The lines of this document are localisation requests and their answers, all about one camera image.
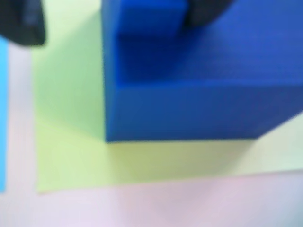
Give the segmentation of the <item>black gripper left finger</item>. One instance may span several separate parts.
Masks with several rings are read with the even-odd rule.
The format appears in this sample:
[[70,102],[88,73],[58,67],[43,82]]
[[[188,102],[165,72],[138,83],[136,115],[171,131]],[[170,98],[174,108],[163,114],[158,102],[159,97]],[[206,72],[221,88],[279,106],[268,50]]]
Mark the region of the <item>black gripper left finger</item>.
[[41,0],[0,0],[0,35],[22,46],[44,45]]

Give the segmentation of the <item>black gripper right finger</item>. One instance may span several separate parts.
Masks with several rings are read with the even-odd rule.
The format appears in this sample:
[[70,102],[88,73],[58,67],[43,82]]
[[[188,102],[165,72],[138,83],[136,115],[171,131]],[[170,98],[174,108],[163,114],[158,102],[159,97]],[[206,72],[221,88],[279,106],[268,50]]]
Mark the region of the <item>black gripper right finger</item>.
[[187,27],[205,26],[215,21],[233,3],[233,0],[188,0],[184,25]]

